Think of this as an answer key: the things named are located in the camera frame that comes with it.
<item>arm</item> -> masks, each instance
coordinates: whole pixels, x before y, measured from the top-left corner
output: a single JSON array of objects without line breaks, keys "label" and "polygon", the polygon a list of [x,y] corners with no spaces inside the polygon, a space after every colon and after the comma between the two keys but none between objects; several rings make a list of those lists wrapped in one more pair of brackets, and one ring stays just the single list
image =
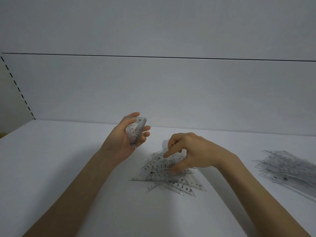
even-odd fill
[{"label": "arm", "polygon": [[[136,117],[135,112],[129,116]],[[69,187],[23,236],[75,236],[90,205],[113,169],[133,152],[125,129],[136,119],[124,118],[109,134]],[[144,132],[137,146],[146,141]]]},{"label": "arm", "polygon": [[188,167],[216,167],[262,236],[310,236],[251,175],[237,155],[193,133],[172,135],[168,148],[164,157],[187,149],[186,158],[172,168],[173,172]]}]

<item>white wall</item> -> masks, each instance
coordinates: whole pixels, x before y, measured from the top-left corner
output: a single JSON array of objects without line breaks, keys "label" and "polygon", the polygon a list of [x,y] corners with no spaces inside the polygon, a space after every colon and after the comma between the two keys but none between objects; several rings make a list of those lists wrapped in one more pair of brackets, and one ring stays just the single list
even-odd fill
[{"label": "white wall", "polygon": [[315,62],[4,56],[37,119],[316,135]]},{"label": "white wall", "polygon": [[316,60],[316,0],[1,0],[0,51]]},{"label": "white wall", "polygon": [[0,133],[10,133],[34,119],[17,87],[0,59]]}]

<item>dashed black line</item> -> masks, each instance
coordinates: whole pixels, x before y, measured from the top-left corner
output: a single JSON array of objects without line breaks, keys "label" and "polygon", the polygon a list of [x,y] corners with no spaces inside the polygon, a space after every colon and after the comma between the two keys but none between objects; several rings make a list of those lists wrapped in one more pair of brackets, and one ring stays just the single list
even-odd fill
[{"label": "dashed black line", "polygon": [[28,106],[28,103],[26,102],[26,100],[25,100],[24,96],[22,95],[22,93],[21,93],[21,96],[22,96],[22,98],[24,99],[24,102],[26,103],[27,108],[28,108],[29,111],[31,112],[31,115],[32,115],[33,118],[36,120],[36,118],[35,118],[34,115],[33,115],[33,112],[31,111],[30,107]]}]

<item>white tabletop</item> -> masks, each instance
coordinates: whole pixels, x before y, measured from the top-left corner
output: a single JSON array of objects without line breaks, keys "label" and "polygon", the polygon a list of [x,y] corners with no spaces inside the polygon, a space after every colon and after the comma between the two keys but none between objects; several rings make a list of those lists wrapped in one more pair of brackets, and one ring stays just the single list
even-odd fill
[{"label": "white tabletop", "polygon": [[[62,194],[114,125],[34,120],[0,139],[0,236],[21,236]],[[181,196],[128,181],[173,133],[195,132],[237,154],[251,173],[309,232],[316,203],[258,175],[262,150],[286,150],[316,162],[316,137],[153,127],[151,136],[109,176],[79,236],[255,236],[238,199],[213,168],[195,173],[207,192]]]}]

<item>horizontal black line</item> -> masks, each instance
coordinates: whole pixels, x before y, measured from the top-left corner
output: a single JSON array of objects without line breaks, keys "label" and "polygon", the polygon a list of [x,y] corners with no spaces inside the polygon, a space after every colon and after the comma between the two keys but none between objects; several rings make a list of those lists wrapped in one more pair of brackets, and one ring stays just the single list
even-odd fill
[{"label": "horizontal black line", "polygon": [[105,56],[105,57],[139,57],[139,58],[167,58],[167,59],[202,59],[202,60],[240,60],[240,61],[278,61],[278,62],[316,62],[316,60],[276,60],[276,59],[242,59],[242,58],[206,58],[206,57],[170,57],[170,56],[139,56],[139,55],[79,55],[79,54],[45,54],[45,53],[14,53],[18,55],[69,55],[69,56]]}]

